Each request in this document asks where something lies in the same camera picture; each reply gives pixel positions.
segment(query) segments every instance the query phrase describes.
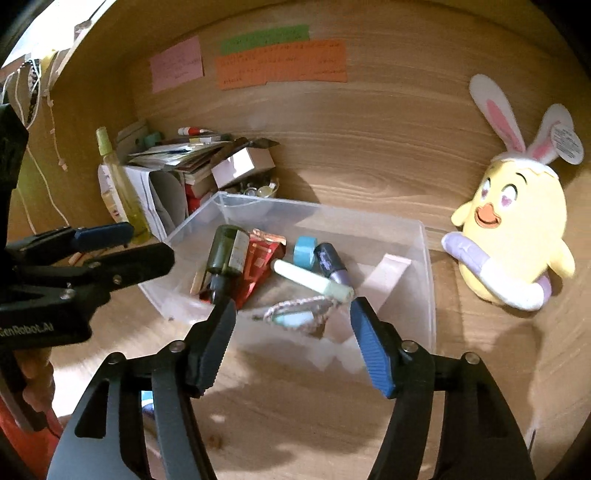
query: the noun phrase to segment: orange beak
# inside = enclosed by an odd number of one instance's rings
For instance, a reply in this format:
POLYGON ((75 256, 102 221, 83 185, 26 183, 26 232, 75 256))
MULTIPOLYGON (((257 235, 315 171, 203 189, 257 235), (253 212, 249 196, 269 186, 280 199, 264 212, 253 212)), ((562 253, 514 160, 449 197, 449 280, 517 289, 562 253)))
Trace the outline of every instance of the orange beak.
POLYGON ((497 228, 501 224, 501 217, 495 213, 492 203, 487 203, 482 207, 476 207, 474 220, 483 228, 497 228))

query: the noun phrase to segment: pink card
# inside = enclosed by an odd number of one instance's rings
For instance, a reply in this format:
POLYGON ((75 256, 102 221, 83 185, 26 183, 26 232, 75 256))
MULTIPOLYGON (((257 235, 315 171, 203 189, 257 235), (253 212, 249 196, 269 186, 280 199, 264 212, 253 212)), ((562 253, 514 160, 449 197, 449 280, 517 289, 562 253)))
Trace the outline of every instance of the pink card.
POLYGON ((152 93, 162 92, 203 76, 199 37, 188 40, 154 55, 150 59, 152 93))

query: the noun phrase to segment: yellow bottle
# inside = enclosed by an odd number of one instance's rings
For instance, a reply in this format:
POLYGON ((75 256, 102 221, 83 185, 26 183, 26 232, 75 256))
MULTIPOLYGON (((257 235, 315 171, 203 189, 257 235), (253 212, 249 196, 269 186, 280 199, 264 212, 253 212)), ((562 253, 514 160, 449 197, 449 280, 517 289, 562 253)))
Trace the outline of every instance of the yellow bottle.
POLYGON ((125 173, 124 168, 119 164, 117 153, 113 151, 113 146, 111 146, 106 127, 100 127, 96 131, 96 140, 99 144, 99 152, 103 157, 105 165, 107 165, 107 168, 109 169, 113 184, 115 184, 115 192, 113 192, 113 196, 118 197, 114 198, 114 200, 122 207, 123 211, 119 213, 122 221, 127 221, 134 227, 134 238, 132 243, 138 245, 143 244, 152 237, 150 227, 148 226, 142 207, 139 204, 138 196, 125 173))

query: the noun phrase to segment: marker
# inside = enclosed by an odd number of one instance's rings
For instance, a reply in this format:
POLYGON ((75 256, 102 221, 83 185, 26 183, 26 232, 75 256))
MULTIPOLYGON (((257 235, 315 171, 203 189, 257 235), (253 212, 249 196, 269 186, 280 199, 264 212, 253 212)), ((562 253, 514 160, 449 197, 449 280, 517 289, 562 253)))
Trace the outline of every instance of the marker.
POLYGON ((287 278, 317 291, 321 295, 335 299, 341 303, 347 303, 355 298, 355 292, 352 287, 341 285, 334 280, 324 278, 308 270, 296 267, 294 264, 283 260, 273 260, 271 269, 278 275, 287 278))
POLYGON ((202 135, 202 134, 212 134, 214 133, 207 128, 198 128, 198 127, 183 127, 178 129, 179 135, 184 135, 186 137, 193 137, 195 135, 202 135))

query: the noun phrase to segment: plush toy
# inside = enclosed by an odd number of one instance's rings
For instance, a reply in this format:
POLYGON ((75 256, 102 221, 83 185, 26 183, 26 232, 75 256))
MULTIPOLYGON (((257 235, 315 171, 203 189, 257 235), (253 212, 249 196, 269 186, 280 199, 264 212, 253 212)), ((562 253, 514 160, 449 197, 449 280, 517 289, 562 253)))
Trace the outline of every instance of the plush toy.
POLYGON ((526 149, 507 98, 490 78, 476 75, 470 94, 507 152, 493 158, 474 198, 459 207, 443 248, 460 263, 466 284, 484 300, 521 310, 538 310, 551 294, 545 273, 574 275, 573 256, 563 242, 566 200, 558 175, 548 166, 559 156, 572 164, 583 149, 568 110, 546 111, 526 149))

